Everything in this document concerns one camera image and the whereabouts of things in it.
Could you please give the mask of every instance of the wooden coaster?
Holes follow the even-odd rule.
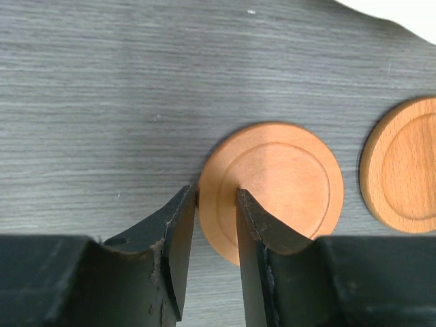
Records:
[[[309,238],[330,234],[342,210],[341,170],[319,138],[286,123],[254,125],[234,134],[203,169],[199,216],[212,247],[237,265],[237,187]]]
[[[436,229],[436,98],[407,102],[380,121],[363,150],[360,188],[390,227]]]

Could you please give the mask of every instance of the wood grain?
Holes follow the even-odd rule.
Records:
[[[335,233],[396,234],[362,201],[359,155],[387,110],[436,93],[435,70],[435,46],[329,0],[2,0],[0,232],[108,238],[229,134],[288,121],[342,167]],[[245,325],[239,269],[198,223],[183,319]]]
[[[344,194],[330,149],[289,123],[255,124],[230,136],[207,161],[198,187],[203,233],[236,265],[236,188],[248,190],[269,213],[312,239],[333,232]]]
[[[383,118],[360,163],[364,199],[381,221],[409,233],[436,229],[436,98],[407,102]]]

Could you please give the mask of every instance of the black plastic part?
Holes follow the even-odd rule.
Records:
[[[247,327],[436,326],[433,237],[311,241],[237,191]]]
[[[165,326],[181,319],[195,187],[104,245],[0,237],[0,326]]]

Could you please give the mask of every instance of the gray wood grain surface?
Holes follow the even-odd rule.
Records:
[[[336,234],[395,234],[366,209],[358,160],[396,104],[436,92],[436,46],[333,0],[2,0],[0,232],[107,238],[197,178],[260,121],[337,156]],[[184,321],[244,326],[239,270],[195,228]]]

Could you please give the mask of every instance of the circular wooden piece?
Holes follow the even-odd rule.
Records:
[[[436,229],[436,98],[407,102],[380,121],[363,150],[360,188],[390,227]]]
[[[341,170],[319,138],[285,123],[263,123],[236,133],[203,169],[199,216],[212,247],[237,265],[237,187],[309,238],[330,234],[342,210]]]

